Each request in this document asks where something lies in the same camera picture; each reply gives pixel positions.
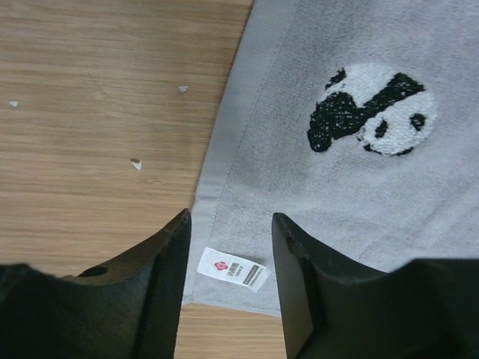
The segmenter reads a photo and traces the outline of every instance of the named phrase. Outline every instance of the care label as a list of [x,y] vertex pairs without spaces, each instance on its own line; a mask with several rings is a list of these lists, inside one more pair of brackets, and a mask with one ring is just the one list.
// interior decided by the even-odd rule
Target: care label
[[253,292],[257,292],[271,271],[251,260],[206,247],[198,265],[198,273],[240,286],[247,286]]

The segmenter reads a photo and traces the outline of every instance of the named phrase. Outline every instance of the embroidered panda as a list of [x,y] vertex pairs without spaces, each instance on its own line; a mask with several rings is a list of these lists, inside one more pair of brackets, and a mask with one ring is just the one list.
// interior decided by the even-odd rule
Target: embroidered panda
[[357,64],[338,71],[311,114],[308,140],[314,152],[357,134],[369,152],[410,153],[432,131],[433,95],[425,86],[382,64]]

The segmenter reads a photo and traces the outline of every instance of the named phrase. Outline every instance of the pink flower logo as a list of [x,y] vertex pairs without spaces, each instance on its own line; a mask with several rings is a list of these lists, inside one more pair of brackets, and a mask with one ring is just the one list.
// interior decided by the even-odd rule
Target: pink flower logo
[[225,262],[217,262],[215,263],[215,267],[219,271],[224,271],[225,269],[228,269],[228,264],[226,264]]

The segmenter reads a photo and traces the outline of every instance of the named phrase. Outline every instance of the gray towel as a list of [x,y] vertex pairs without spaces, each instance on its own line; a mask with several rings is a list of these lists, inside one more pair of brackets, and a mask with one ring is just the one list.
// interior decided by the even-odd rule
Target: gray towel
[[[375,269],[479,257],[479,2],[257,0],[193,207],[185,302],[279,315],[273,212]],[[205,247],[272,270],[197,273]]]

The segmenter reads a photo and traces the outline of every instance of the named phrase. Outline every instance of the towel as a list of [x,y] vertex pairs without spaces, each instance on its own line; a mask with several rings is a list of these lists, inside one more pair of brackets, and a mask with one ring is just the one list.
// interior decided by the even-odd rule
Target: towel
[[[274,212],[392,271],[479,257],[479,3],[257,0],[192,209],[185,302],[280,315]],[[271,269],[255,293],[204,249]]]

